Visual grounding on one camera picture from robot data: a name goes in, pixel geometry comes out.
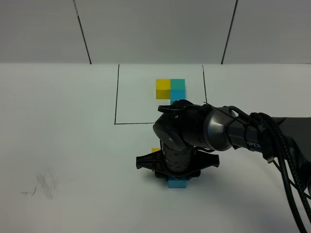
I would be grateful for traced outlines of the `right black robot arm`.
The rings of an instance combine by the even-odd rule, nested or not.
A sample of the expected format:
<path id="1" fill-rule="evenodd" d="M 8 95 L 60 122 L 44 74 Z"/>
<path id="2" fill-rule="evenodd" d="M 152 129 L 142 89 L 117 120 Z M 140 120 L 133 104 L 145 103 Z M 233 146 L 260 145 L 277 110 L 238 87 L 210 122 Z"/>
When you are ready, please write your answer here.
<path id="1" fill-rule="evenodd" d="M 277 157 L 277 136 L 260 114 L 187 100 L 161 105 L 158 110 L 161 116 L 153 130 L 161 148 L 136 158 L 137 168 L 153 170 L 158 178 L 198 177 L 202 169 L 219 165 L 217 151 L 230 148 L 260 152 L 266 161 Z"/>

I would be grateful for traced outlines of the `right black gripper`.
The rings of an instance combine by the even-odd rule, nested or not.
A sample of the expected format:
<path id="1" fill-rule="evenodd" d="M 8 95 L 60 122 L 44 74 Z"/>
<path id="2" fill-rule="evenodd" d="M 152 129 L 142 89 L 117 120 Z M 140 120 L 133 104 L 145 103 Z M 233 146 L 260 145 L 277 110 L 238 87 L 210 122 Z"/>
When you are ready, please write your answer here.
<path id="1" fill-rule="evenodd" d="M 199 177 L 201 170 L 220 164 L 219 155 L 211 154 L 207 145 L 200 139 L 185 143 L 182 150 L 175 150 L 172 146 L 160 141 L 160 150 L 144 156 L 136 157 L 137 169 L 146 168 L 155 172 L 157 178 L 176 180 Z"/>

